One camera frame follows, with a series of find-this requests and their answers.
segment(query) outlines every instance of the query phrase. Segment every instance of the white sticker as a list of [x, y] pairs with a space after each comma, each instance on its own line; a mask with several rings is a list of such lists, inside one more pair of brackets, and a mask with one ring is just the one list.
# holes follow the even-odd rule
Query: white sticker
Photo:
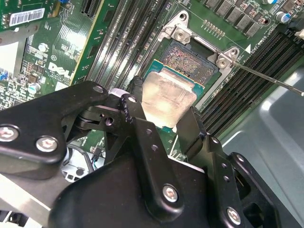
[[43, 18], [45, 8], [29, 10], [20, 13], [13, 13], [10, 16], [9, 26], [15, 26], [19, 24], [23, 24], [29, 21], [38, 20]]
[[57, 82], [56, 87], [55, 87], [55, 91], [60, 90], [60, 89], [64, 89], [67, 88], [68, 86], [66, 84], [63, 84], [61, 82]]

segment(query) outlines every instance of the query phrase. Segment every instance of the metal rod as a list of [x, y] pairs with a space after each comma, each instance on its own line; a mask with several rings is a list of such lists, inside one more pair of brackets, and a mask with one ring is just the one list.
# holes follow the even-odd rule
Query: metal rod
[[251, 69], [251, 68], [249, 68], [247, 66], [243, 66], [243, 65], [241, 65], [239, 63], [232, 62], [232, 64], [235, 65], [235, 66], [237, 66], [237, 67], [239, 67], [239, 68], [241, 68], [241, 69], [243, 69], [243, 70], [246, 70], [246, 71], [248, 71], [248, 72], [250, 72], [252, 74], [255, 74], [256, 76], [259, 76], [259, 77], [261, 77], [261, 78], [263, 78], [263, 79], [265, 79], [265, 80], [267, 80], [269, 82], [272, 82], [272, 83], [274, 83], [274, 84], [276, 84], [278, 86], [284, 87], [285, 89], [288, 89], [288, 90], [290, 90], [290, 91], [292, 91], [292, 92], [294, 92], [294, 93], [296, 93], [296, 94], [298, 94], [300, 96], [304, 96], [304, 92], [303, 91], [301, 91], [299, 89], [296, 89], [296, 88], [294, 88], [291, 85], [288, 85], [288, 84], [286, 84], [284, 82], [278, 81], [278, 80], [276, 80], [276, 79], [274, 79], [272, 77], [264, 75], [264, 74], [262, 74], [262, 73], [260, 73], [260, 72], [258, 72], [256, 70], [253, 70], [253, 69]]

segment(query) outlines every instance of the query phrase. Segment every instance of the black metal bracket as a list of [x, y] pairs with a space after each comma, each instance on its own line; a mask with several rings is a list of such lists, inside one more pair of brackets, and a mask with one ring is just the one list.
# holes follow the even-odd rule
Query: black metal bracket
[[[119, 98], [85, 82], [4, 110], [0, 118], [2, 125], [13, 126], [19, 134], [11, 142], [0, 142], [0, 172], [50, 178], [60, 168], [66, 142], [100, 130], [106, 132], [110, 147], [108, 162], [126, 152], [134, 155], [146, 207], [154, 218], [169, 222], [183, 212], [183, 193], [157, 129], [146, 120], [135, 96]], [[41, 151], [35, 146], [41, 137], [53, 140], [56, 147]], [[128, 142], [131, 147], [126, 150]]]
[[[95, 106], [84, 110], [76, 121], [82, 129], [106, 131], [106, 163], [132, 152], [148, 211], [161, 222], [175, 220], [183, 211], [183, 193], [169, 163], [155, 125], [145, 118], [137, 98], [124, 94], [119, 109]], [[170, 188], [172, 199], [164, 191]]]
[[[0, 127], [15, 137], [0, 140], [0, 172], [33, 179], [54, 176], [77, 115], [107, 97], [106, 90], [87, 81], [1, 111]], [[40, 142], [45, 151], [37, 147], [41, 138], [48, 139]]]
[[227, 156], [194, 108], [177, 124], [182, 152], [208, 176], [208, 220], [214, 227], [278, 228], [299, 224], [240, 154]]
[[[134, 95], [117, 97], [86, 81], [1, 111], [0, 121], [0, 173], [50, 178], [60, 168], [67, 142], [100, 130], [106, 132], [106, 163], [127, 153], [134, 157], [149, 213], [159, 222], [183, 213], [185, 198], [171, 162]], [[178, 122], [177, 133], [189, 163], [207, 174], [211, 226], [298, 226], [249, 162], [237, 153], [227, 156], [219, 140], [206, 133], [194, 108]]]

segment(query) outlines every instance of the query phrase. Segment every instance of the gray metal surface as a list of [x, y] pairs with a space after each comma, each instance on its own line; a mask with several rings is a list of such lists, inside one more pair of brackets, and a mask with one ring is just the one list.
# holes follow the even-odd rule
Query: gray metal surface
[[46, 227], [53, 202], [68, 185], [61, 173], [42, 181], [0, 174], [0, 209], [10, 205]]
[[[285, 82], [304, 90], [304, 67]], [[221, 142], [250, 161], [304, 227], [304, 98], [277, 88]]]
[[29, 36], [35, 34], [39, 30], [39, 22], [33, 22], [26, 26], [20, 26], [15, 30], [6, 30], [0, 34], [0, 46], [25, 40]]

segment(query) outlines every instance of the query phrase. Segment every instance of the chip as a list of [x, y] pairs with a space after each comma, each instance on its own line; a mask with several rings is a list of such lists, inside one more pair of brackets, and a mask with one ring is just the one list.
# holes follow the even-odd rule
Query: chip
[[236, 5], [237, 7], [240, 7], [240, 6], [242, 5], [243, 2], [244, 2], [244, 0], [237, 0], [236, 3], [235, 3], [235, 5]]
[[160, 61], [201, 85], [219, 70], [213, 63], [176, 41], [169, 45]]
[[221, 16], [225, 16], [225, 14], [228, 12], [230, 7], [231, 7], [231, 3], [225, 0], [218, 8], [217, 13]]
[[258, 22], [258, 20], [260, 20], [260, 18], [263, 16], [262, 13], [258, 12], [255, 17], [253, 18], [254, 21]]
[[289, 11], [291, 11], [293, 9], [293, 7], [295, 6], [294, 2], [291, 0], [288, 0], [284, 6], [283, 9], [286, 13], [288, 13]]
[[203, 93], [203, 87], [154, 60], [142, 84], [142, 108], [148, 121], [173, 128]]
[[91, 56], [96, 55], [97, 52], [98, 52], [98, 50], [99, 50], [99, 46], [100, 46], [100, 45], [93, 45], [93, 46], [91, 47], [91, 50], [90, 50], [90, 53], [89, 53], [88, 57], [91, 57]]
[[249, 13], [251, 12], [251, 10], [253, 10], [253, 8], [254, 8], [253, 5], [249, 4], [247, 8], [244, 10], [244, 12], [249, 15]]
[[227, 17], [227, 20], [230, 21], [231, 23], [235, 23], [238, 19], [238, 17], [241, 15], [241, 11], [238, 8], [234, 8], [232, 12], [229, 14]]
[[34, 64], [32, 70], [37, 71], [38, 70], [38, 65]]
[[249, 25], [250, 22], [251, 22], [250, 17], [247, 15], [244, 15], [243, 18], [238, 22], [236, 27], [240, 30], [244, 30], [247, 27], [247, 25]]
[[219, 0], [208, 0], [206, 2], [206, 6], [208, 6], [209, 8], [214, 8], [218, 2]]
[[104, 20], [103, 22], [109, 22], [112, 20], [112, 17], [114, 16], [114, 13], [115, 11], [112, 9], [112, 10], [108, 10], [104, 16]]
[[38, 66], [37, 72], [40, 73], [40, 74], [43, 74], [43, 72], [44, 72], [44, 67]]
[[245, 34], [249, 37], [253, 37], [260, 28], [261, 27], [257, 23], [253, 23]]
[[28, 83], [35, 83], [37, 82], [37, 78], [33, 75], [28, 76]]

